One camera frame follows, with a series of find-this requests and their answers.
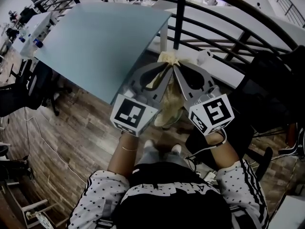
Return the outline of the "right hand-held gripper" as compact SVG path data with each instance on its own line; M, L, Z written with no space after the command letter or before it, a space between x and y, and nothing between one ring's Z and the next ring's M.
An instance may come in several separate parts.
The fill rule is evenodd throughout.
M208 135L226 127L234 114L228 96L222 94L210 74L203 68L179 62L173 66L175 77L187 102L188 118L203 134ZM193 100L189 94L200 94Z

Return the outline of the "cream clothes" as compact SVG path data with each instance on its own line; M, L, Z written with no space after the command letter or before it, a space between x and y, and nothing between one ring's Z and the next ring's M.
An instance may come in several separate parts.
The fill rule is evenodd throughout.
M170 66L173 66L174 63L178 64L178 60L179 58L176 57L174 52L163 51L157 62L168 62ZM183 108L184 101L180 87L173 75L161 100L161 111L157 114L154 125L162 127L166 124L172 116L177 114L179 109Z

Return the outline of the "green mesh waste bin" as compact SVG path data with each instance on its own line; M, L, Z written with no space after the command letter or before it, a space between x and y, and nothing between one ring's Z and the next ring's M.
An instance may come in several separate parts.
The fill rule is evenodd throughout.
M172 116L172 117L166 122L166 124L164 124L164 125L162 126L162 129L168 130L169 128L171 128L171 126L172 126L173 124L175 124L176 122L179 121L179 119L181 118L182 114L183 114L183 109L181 108L181 109L178 110L178 112L177 112L176 115Z

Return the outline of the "person's left forearm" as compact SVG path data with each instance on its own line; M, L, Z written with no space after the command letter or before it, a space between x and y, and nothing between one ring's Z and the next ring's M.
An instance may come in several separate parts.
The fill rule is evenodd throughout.
M124 132L109 162L107 170L128 178L133 171L139 138Z

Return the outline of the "person's right forearm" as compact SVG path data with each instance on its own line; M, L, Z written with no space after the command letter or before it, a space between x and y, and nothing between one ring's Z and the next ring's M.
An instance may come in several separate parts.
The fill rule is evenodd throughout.
M223 141L223 136L219 132L214 132L205 137L207 144L215 146ZM228 141L211 150L212 156L215 160L217 169L231 167L234 163L239 161L239 156Z

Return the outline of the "white plastic jug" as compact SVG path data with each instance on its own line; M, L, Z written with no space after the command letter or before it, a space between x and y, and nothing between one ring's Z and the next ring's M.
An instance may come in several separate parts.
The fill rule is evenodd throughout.
M197 65L203 65L207 62L210 58L213 58L214 54L209 49L204 49L199 52L197 56Z

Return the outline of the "black mesh office chair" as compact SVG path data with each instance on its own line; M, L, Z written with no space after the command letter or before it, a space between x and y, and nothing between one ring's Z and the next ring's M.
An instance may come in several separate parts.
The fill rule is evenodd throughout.
M239 157L259 164L257 175L266 172L273 155L268 147L263 155L249 145L255 132L297 124L305 135L305 46L276 56L259 52L236 89L229 94L235 119L225 128L227 138Z

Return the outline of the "pale blue glass table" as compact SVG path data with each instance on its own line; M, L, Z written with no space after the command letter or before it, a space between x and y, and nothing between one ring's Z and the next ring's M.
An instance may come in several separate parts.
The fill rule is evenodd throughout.
M34 56L110 104L171 13L126 3L79 3Z

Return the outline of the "person's left leg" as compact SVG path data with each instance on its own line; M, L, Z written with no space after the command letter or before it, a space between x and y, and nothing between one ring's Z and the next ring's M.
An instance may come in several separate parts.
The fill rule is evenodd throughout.
M157 150L154 146L146 147L143 150L143 155L140 158L138 165L140 164L154 164L163 161L164 153Z

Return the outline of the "person's leg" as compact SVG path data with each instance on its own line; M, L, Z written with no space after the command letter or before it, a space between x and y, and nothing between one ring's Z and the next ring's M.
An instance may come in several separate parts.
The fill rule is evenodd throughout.
M171 151L171 152L166 153L164 155L164 158L165 158L165 162L170 162L170 163L174 163L174 164L180 165L182 167L189 168L188 164L181 157L180 153Z
M163 161L164 153L157 150L154 146L146 147L143 150L143 155L140 158L138 165L140 164L154 164Z

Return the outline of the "black swivel chair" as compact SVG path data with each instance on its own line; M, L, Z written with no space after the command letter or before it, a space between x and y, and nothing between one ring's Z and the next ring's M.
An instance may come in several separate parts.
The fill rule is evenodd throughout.
M22 61L18 74L10 71L10 76L15 77L15 83L0 87L0 117L28 107L37 110L40 106L47 106L51 102L56 116L59 111L55 107L55 93L60 91L72 92L72 89L58 86L60 75L53 78L52 69L39 61L31 71L32 60Z

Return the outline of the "black white backpack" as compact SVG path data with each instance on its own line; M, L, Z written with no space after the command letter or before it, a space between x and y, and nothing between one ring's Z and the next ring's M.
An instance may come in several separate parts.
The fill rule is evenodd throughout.
M299 159L305 158L305 128L297 124L297 140L293 147L288 146L278 151L280 157L295 156Z

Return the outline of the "white office desk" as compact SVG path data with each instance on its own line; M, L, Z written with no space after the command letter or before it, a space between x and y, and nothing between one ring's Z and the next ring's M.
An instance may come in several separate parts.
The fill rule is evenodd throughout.
M38 36L50 23L51 16L52 12L40 13L34 15L27 23L27 34L24 37L25 43L20 53L23 57L28 57L30 55L31 47L34 45L33 41L38 39Z

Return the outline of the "white table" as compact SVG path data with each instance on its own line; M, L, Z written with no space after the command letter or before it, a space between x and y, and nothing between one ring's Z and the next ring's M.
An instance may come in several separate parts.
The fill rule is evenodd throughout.
M272 219L273 229L303 229L305 225L305 197L286 196Z

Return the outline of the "white wooden rack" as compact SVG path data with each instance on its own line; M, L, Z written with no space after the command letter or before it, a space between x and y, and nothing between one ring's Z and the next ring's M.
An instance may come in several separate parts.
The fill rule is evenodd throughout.
M31 203L21 190L19 182L5 182L2 192L11 210L26 229L42 225L46 229L56 229L66 222L55 220L54 209L58 203L47 199Z

